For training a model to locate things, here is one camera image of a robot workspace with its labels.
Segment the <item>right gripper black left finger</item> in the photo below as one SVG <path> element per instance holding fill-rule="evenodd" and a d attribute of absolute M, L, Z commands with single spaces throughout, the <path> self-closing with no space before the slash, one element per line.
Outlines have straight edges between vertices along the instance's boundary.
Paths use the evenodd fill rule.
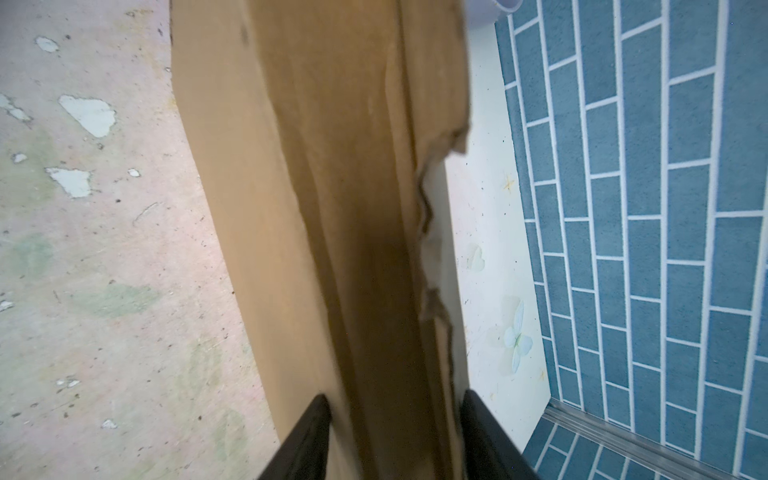
<path fill-rule="evenodd" d="M 258 479 L 324 480 L 331 421 L 326 396 L 316 395 Z"/>

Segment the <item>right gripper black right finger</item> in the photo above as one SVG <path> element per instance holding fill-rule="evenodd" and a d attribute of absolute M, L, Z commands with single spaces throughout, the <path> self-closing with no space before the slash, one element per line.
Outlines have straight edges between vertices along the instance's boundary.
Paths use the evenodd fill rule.
<path fill-rule="evenodd" d="M 460 407 L 469 480 L 537 480 L 538 476 L 480 396 L 468 389 Z"/>

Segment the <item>brown cardboard sheet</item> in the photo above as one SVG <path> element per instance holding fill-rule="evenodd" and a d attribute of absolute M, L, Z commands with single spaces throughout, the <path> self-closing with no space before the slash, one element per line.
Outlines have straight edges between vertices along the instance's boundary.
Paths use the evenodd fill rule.
<path fill-rule="evenodd" d="M 427 181 L 469 131 L 459 1 L 174 1 L 173 90 L 277 434 L 332 479 L 460 479 L 468 382 Z"/>

